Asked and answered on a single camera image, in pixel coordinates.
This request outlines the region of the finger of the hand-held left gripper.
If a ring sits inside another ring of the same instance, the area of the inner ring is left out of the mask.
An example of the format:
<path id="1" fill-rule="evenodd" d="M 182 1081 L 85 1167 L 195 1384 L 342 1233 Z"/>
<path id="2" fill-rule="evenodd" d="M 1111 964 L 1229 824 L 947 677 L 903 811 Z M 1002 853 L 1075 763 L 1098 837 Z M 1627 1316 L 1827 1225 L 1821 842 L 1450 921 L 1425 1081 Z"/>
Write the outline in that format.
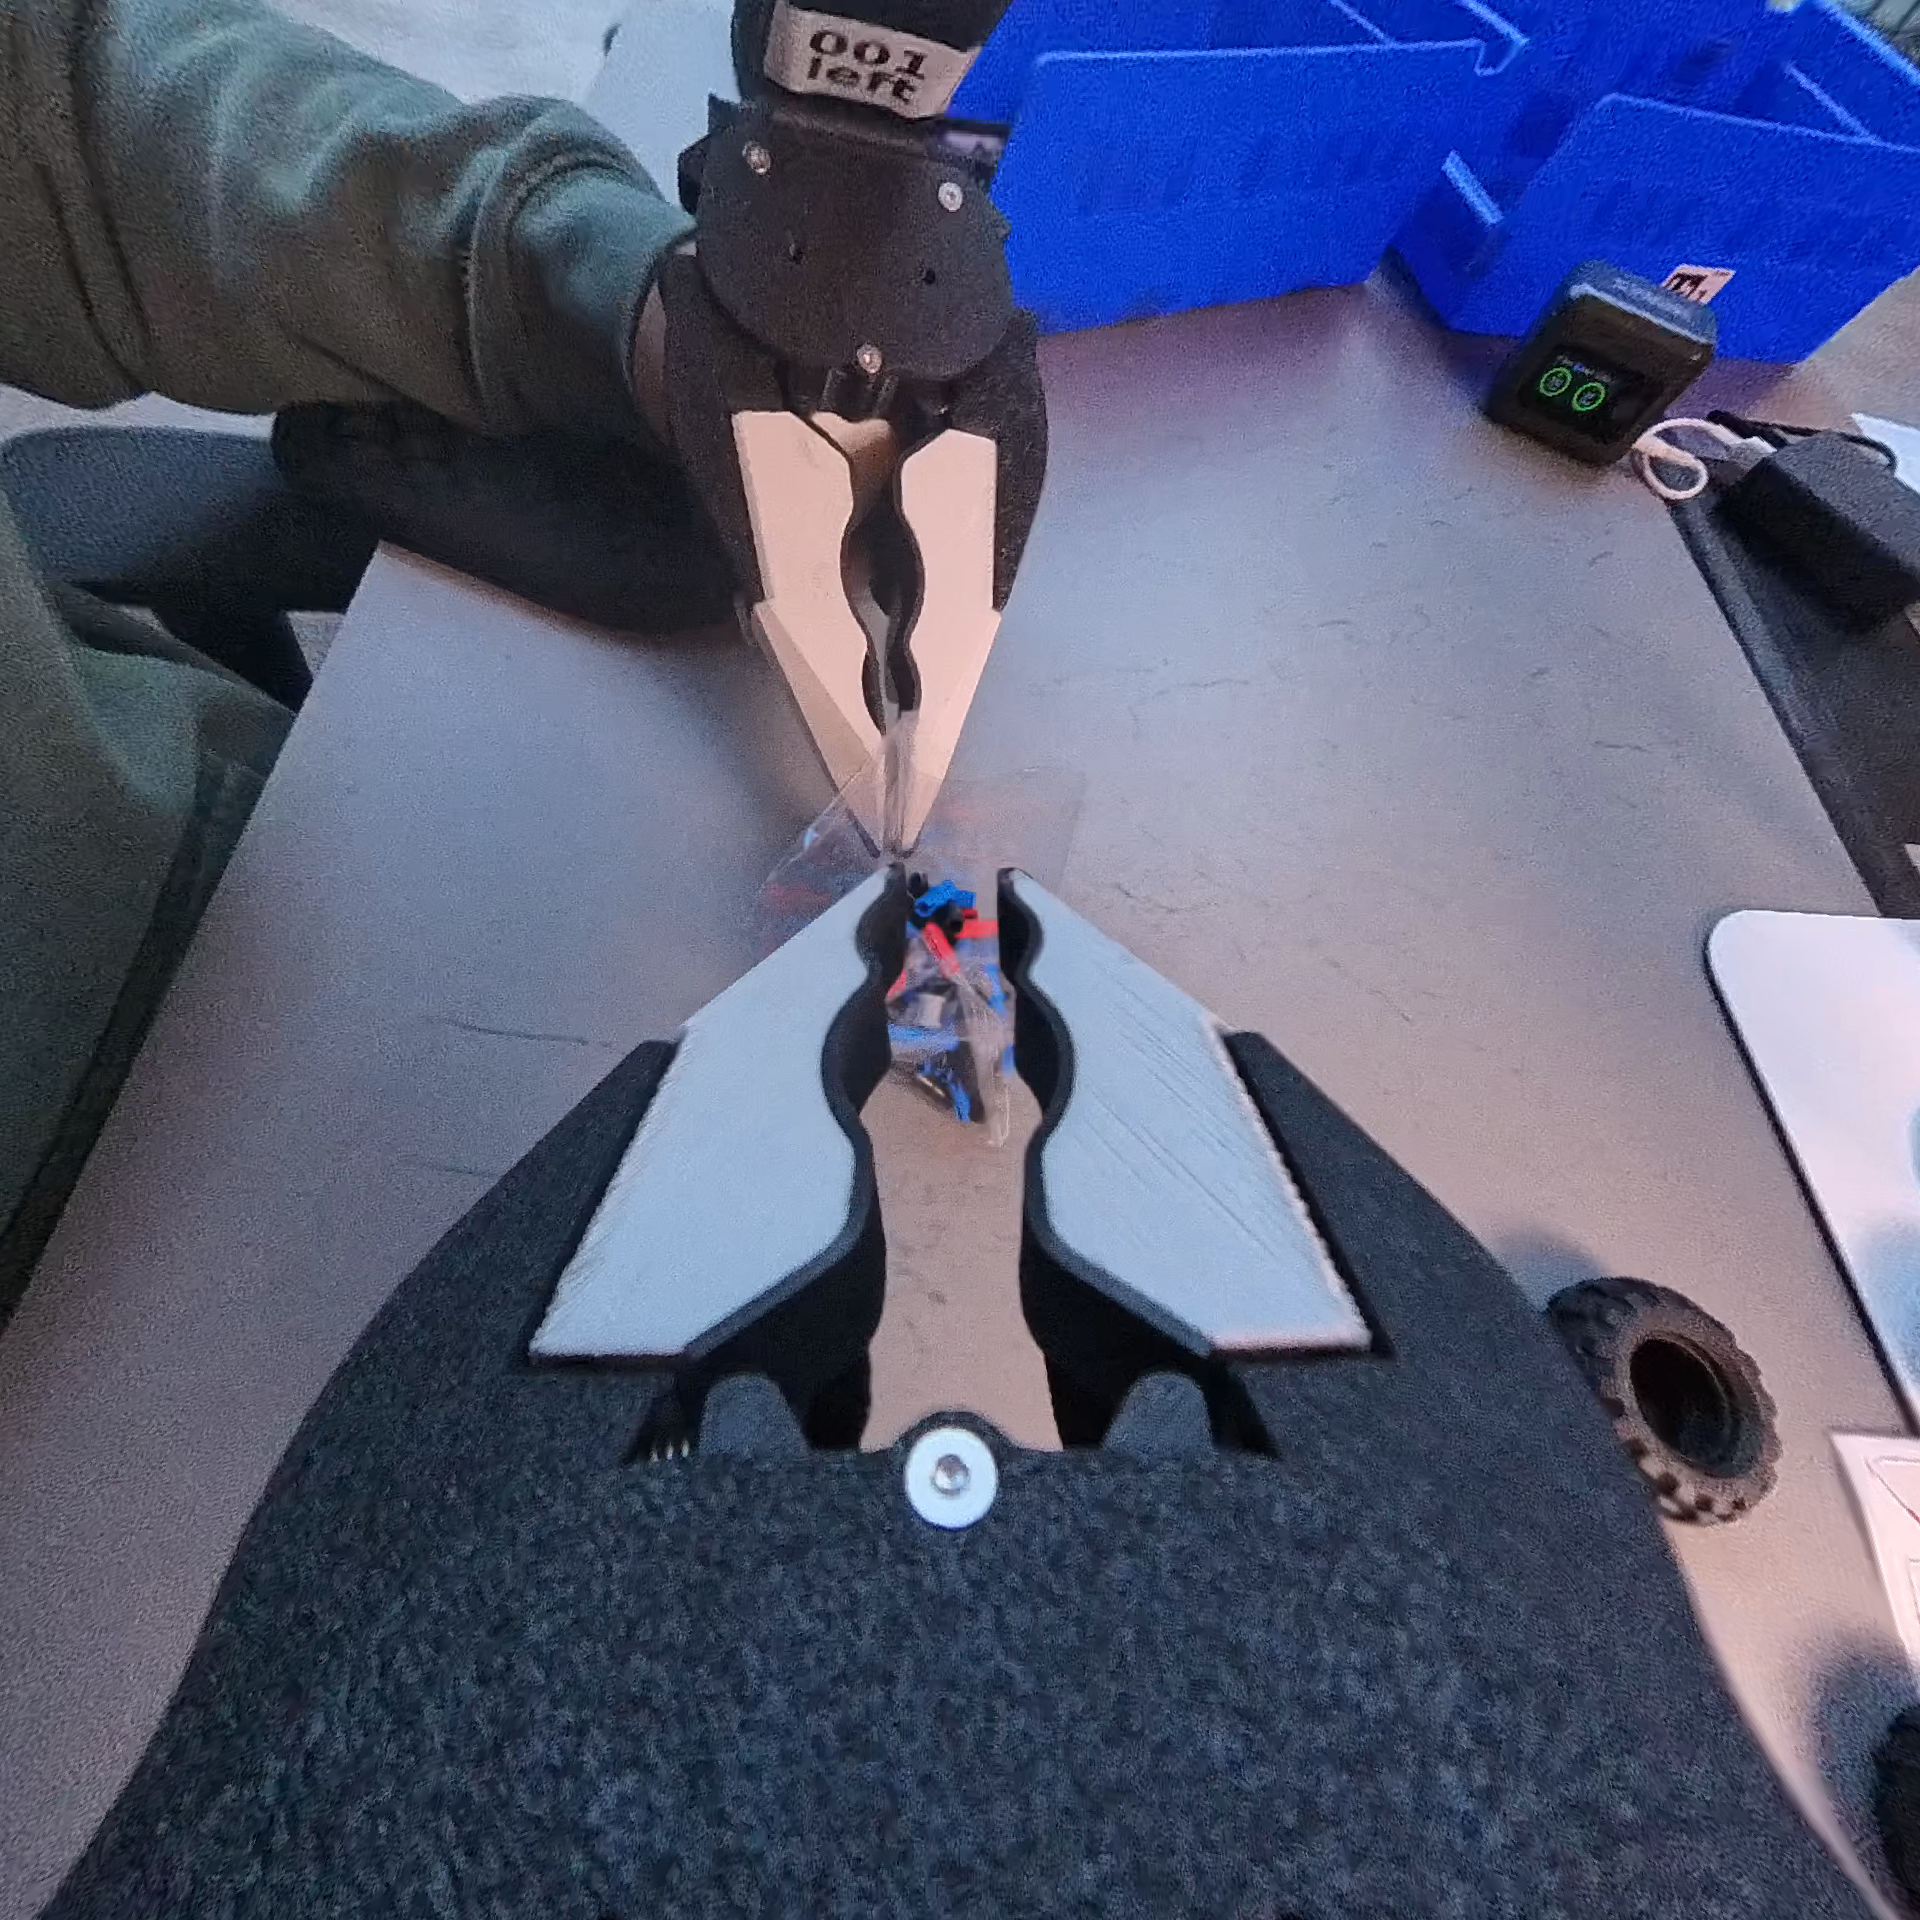
<path id="1" fill-rule="evenodd" d="M 994 651 L 997 477 L 997 443 L 977 435 L 935 435 L 901 463 L 908 575 L 886 642 L 888 845 L 920 842 Z"/>
<path id="2" fill-rule="evenodd" d="M 759 584 L 753 632 L 849 802 L 885 798 L 886 609 L 880 508 L 897 464 L 882 419 L 749 412 L 734 419 Z"/>

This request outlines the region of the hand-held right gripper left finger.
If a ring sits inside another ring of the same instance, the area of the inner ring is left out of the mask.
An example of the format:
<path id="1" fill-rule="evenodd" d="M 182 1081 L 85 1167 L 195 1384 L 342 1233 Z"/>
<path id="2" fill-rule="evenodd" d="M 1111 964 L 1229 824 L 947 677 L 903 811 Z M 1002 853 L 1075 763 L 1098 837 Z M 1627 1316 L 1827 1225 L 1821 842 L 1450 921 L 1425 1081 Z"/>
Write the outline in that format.
<path id="1" fill-rule="evenodd" d="M 532 1332 L 543 1368 L 761 1375 L 843 1419 L 886 1296 L 863 1113 L 890 1070 L 906 877 L 877 867 L 693 1012 Z"/>

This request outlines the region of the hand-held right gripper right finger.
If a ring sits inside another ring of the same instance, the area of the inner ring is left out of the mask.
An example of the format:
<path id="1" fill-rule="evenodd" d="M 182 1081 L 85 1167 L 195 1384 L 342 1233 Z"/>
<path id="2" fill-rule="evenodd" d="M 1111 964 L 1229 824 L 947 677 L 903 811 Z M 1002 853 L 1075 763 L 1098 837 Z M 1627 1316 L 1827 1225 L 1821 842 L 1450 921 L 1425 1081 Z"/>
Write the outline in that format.
<path id="1" fill-rule="evenodd" d="M 1155 1372 L 1218 1406 L 1242 1364 L 1371 1350 L 1242 1037 L 1021 867 L 1002 869 L 1002 968 L 1040 1106 L 1021 1309 L 1053 1414 L 1111 1419 Z"/>

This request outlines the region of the small bag of toy pins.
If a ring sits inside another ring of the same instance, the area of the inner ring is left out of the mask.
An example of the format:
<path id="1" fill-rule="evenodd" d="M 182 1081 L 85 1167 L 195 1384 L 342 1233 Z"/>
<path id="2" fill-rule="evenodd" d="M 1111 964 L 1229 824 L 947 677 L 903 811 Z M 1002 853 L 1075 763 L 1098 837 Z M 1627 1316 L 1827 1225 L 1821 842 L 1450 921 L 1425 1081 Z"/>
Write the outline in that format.
<path id="1" fill-rule="evenodd" d="M 1064 766 L 951 777 L 920 842 L 894 853 L 908 878 L 906 957 L 886 992 L 890 1073 L 993 1146 L 1013 1131 L 1013 985 L 1002 965 L 998 872 L 1062 877 L 1087 802 Z M 782 851 L 753 907 L 767 958 L 882 863 L 836 795 Z"/>

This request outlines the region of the blue storage bin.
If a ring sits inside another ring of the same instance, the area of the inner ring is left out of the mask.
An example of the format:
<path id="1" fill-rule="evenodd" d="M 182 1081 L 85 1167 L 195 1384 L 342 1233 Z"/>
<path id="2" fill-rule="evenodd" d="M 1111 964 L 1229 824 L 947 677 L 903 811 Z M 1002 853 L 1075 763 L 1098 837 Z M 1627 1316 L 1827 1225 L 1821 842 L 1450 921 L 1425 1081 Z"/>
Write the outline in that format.
<path id="1" fill-rule="evenodd" d="M 1044 330 L 1366 280 L 1524 78 L 1524 4 L 1016 1 L 955 115 Z"/>
<path id="2" fill-rule="evenodd" d="M 1613 93 L 1518 185 L 1450 155 L 1391 252 L 1433 316 L 1518 335 L 1575 267 L 1653 283 L 1676 269 L 1715 319 L 1718 353 L 1803 362 L 1915 269 L 1915 100 L 1795 120 Z"/>
<path id="3" fill-rule="evenodd" d="M 1787 100 L 1795 68 L 1845 132 L 1915 127 L 1915 58 L 1847 4 L 1494 1 L 1524 46 L 1494 78 L 1490 141 L 1544 155 L 1608 95 L 1718 113 Z"/>

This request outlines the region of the person's left forearm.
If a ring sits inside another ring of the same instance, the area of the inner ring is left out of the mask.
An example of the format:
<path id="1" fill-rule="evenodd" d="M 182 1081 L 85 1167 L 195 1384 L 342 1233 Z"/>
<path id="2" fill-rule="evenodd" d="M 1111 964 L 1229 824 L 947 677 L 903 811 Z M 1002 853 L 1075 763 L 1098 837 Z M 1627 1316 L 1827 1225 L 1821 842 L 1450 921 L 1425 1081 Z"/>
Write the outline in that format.
<path id="1" fill-rule="evenodd" d="M 466 104 L 264 4 L 6 4 L 3 57 L 6 386 L 645 437 L 692 222 L 586 110 Z"/>

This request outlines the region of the black toy tire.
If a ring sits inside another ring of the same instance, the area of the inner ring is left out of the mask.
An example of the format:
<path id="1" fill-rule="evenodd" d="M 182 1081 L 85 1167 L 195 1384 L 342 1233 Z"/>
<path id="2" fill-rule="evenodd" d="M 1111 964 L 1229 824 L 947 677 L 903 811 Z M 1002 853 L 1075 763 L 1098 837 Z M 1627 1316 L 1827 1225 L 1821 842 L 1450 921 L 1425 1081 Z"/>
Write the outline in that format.
<path id="1" fill-rule="evenodd" d="M 1903 1706 L 1873 1748 L 1873 1826 L 1888 1874 L 1908 1914 L 1917 1914 L 1917 1703 Z"/>
<path id="2" fill-rule="evenodd" d="M 1544 1316 L 1669 1520 L 1740 1523 L 1768 1498 L 1779 1411 L 1721 1317 L 1627 1276 L 1572 1283 Z"/>

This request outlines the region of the white stand base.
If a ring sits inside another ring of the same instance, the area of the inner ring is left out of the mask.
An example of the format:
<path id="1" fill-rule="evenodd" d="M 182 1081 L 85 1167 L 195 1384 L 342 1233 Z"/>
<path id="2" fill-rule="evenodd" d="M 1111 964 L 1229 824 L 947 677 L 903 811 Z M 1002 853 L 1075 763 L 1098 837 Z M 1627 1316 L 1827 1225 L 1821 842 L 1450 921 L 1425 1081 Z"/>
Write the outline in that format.
<path id="1" fill-rule="evenodd" d="M 1707 968 L 1884 1368 L 1917 1416 L 1917 923 L 1740 909 Z"/>

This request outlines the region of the black device green display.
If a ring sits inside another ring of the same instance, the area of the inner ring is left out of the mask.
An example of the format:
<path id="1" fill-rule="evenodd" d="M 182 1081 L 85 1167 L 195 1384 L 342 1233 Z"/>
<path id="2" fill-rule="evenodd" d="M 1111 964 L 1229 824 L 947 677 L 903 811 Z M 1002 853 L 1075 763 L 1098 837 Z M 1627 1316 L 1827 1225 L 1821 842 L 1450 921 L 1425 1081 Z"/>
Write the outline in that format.
<path id="1" fill-rule="evenodd" d="M 1715 360 L 1709 302 L 1602 258 L 1572 267 L 1481 412 L 1579 464 L 1615 468 Z"/>

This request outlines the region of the white sticker sheet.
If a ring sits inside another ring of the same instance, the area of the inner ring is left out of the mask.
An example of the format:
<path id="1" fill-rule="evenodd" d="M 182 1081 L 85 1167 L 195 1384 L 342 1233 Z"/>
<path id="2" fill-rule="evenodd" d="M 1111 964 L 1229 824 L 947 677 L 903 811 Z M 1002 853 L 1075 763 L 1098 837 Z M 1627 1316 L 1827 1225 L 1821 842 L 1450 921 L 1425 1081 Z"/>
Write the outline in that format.
<path id="1" fill-rule="evenodd" d="M 1835 1430 L 1834 1454 L 1917 1683 L 1917 1440 Z"/>

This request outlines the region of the black power adapter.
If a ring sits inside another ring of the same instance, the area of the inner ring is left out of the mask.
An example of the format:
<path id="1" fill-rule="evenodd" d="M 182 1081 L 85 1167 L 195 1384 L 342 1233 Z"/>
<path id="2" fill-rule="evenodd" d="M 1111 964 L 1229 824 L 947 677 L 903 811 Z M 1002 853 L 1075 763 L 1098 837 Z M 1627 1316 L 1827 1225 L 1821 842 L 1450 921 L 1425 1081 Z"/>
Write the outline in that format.
<path id="1" fill-rule="evenodd" d="M 1863 632 L 1915 610 L 1917 494 L 1888 443 L 1835 430 L 1792 437 L 1718 509 L 1845 625 Z"/>

